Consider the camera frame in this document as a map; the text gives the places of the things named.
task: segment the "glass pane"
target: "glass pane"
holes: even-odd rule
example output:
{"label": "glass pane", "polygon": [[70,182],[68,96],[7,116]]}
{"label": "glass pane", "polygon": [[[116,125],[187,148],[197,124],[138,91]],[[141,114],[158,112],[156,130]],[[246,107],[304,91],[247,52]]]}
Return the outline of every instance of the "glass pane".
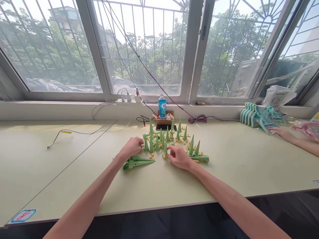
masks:
{"label": "glass pane", "polygon": [[102,92],[74,0],[0,1],[0,47],[30,91]]}
{"label": "glass pane", "polygon": [[264,98],[272,85],[288,87],[298,97],[312,79],[319,68],[318,12],[319,5],[311,0],[259,97]]}
{"label": "glass pane", "polygon": [[[141,95],[162,93],[125,41],[119,30],[121,24],[148,70],[170,96],[178,96],[183,72],[189,1],[184,1],[185,4],[183,1],[173,0],[142,2],[145,4],[141,5],[140,1],[113,1],[112,12],[108,3],[104,5],[101,1],[94,0],[99,34],[112,75],[111,92],[117,94],[120,89],[126,88],[135,94],[131,75]],[[115,42],[125,65],[119,58]]]}
{"label": "glass pane", "polygon": [[285,0],[215,2],[199,97],[246,97],[284,4]]}

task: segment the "label sticker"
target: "label sticker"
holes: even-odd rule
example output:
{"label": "label sticker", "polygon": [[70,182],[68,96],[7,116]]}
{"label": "label sticker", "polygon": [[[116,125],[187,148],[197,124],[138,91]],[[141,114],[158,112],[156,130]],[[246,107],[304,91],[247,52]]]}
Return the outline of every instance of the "label sticker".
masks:
{"label": "label sticker", "polygon": [[26,222],[35,214],[36,209],[27,209],[19,212],[8,224]]}

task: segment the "desk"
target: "desk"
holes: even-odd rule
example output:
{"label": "desk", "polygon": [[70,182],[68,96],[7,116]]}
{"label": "desk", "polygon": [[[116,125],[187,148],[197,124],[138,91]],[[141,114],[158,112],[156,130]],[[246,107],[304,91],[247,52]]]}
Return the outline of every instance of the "desk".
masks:
{"label": "desk", "polygon": [[0,122],[0,228],[27,205],[105,130],[93,135],[63,134],[62,129],[91,133],[115,120]]}
{"label": "desk", "polygon": [[[134,124],[122,130],[111,128],[81,154],[25,207],[38,209],[28,222],[60,218],[130,137],[148,132],[148,127]],[[200,148],[210,157],[209,163],[200,165],[245,197],[318,188],[312,181],[319,179],[319,159],[261,129],[209,121],[187,124],[187,132],[195,134],[196,144],[201,140]],[[155,152],[153,164],[120,170],[97,215],[215,202],[194,176],[162,159],[161,154]]]}

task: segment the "hand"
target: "hand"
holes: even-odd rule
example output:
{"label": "hand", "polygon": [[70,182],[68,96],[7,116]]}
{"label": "hand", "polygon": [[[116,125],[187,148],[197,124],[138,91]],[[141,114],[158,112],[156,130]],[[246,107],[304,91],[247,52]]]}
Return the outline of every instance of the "hand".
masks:
{"label": "hand", "polygon": [[138,154],[143,148],[144,141],[139,137],[131,137],[120,150],[119,155],[128,160],[131,156]]}
{"label": "hand", "polygon": [[195,163],[182,147],[168,145],[167,149],[170,149],[170,154],[167,157],[175,166],[189,170],[190,166]]}
{"label": "hand", "polygon": [[278,127],[269,127],[275,134],[282,137],[284,140],[288,141],[289,143],[295,144],[299,139],[294,136],[292,133],[288,132],[286,129],[278,128]]}

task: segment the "green plastic spike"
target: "green plastic spike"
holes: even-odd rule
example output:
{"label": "green plastic spike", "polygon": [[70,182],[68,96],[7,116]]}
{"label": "green plastic spike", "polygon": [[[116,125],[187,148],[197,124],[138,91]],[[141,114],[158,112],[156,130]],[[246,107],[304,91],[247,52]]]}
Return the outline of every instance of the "green plastic spike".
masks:
{"label": "green plastic spike", "polygon": [[193,145],[194,145],[194,135],[193,135],[192,140],[191,140],[190,143],[193,143]]}
{"label": "green plastic spike", "polygon": [[153,134],[150,134],[150,152],[154,152]]}
{"label": "green plastic spike", "polygon": [[169,142],[168,126],[167,126],[167,129],[166,129],[166,142]]}
{"label": "green plastic spike", "polygon": [[150,134],[153,134],[154,130],[153,130],[153,124],[152,124],[152,120],[150,118]]}
{"label": "green plastic spike", "polygon": [[159,142],[162,142],[162,128],[160,129],[160,134],[159,134]]}
{"label": "green plastic spike", "polygon": [[173,130],[174,130],[174,118],[172,119],[172,126],[170,127],[171,134],[173,134]]}
{"label": "green plastic spike", "polygon": [[200,141],[198,142],[198,145],[196,146],[196,150],[194,152],[194,156],[199,156],[199,145],[200,145]]}
{"label": "green plastic spike", "polygon": [[177,131],[176,139],[180,140],[179,132]]}
{"label": "green plastic spike", "polygon": [[186,128],[185,128],[183,140],[187,140],[187,126],[186,126]]}
{"label": "green plastic spike", "polygon": [[139,161],[139,162],[144,162],[144,161],[149,161],[149,162],[155,162],[154,159],[148,159],[148,158],[143,158],[143,157],[140,157],[138,155],[134,155],[131,160],[133,161]]}
{"label": "green plastic spike", "polygon": [[188,147],[188,149],[189,149],[189,151],[188,151],[188,155],[191,157],[191,156],[193,156],[194,154],[193,154],[193,151],[194,151],[194,141],[192,141],[191,143],[190,143],[190,146]]}
{"label": "green plastic spike", "polygon": [[144,151],[149,151],[149,145],[147,143],[147,138],[145,134],[143,135],[143,138],[144,138]]}
{"label": "green plastic spike", "polygon": [[156,136],[156,141],[155,141],[155,142],[156,142],[156,144],[155,144],[155,150],[159,150],[159,149],[160,149],[160,147],[159,147],[159,146],[160,146],[160,145],[159,145],[160,143],[159,143],[159,137],[158,137],[158,136]]}
{"label": "green plastic spike", "polygon": [[209,157],[208,157],[208,155],[204,155],[204,156],[191,156],[190,158],[193,159],[193,160],[199,160],[199,161],[203,161],[203,162],[206,162],[206,163],[209,162]]}
{"label": "green plastic spike", "polygon": [[164,148],[164,143],[165,143],[165,139],[164,139],[164,132],[163,133],[161,133],[161,135],[162,135],[162,140],[161,140],[161,145],[162,145],[162,149]]}
{"label": "green plastic spike", "polygon": [[163,156],[163,158],[164,158],[164,154],[166,153],[166,155],[167,155],[167,143],[165,142],[165,144],[164,144],[164,152],[163,152],[163,154],[162,154],[162,156]]}
{"label": "green plastic spike", "polygon": [[179,123],[178,123],[178,129],[177,129],[178,135],[182,132],[182,127],[181,127],[181,124],[180,124],[180,119],[181,119],[181,117],[179,118]]}
{"label": "green plastic spike", "polygon": [[154,163],[154,161],[133,161],[133,160],[130,160],[129,162],[124,163],[124,165],[122,166],[122,169],[124,171],[126,171],[128,169],[132,169],[132,168],[137,167],[137,166],[151,164],[151,163]]}

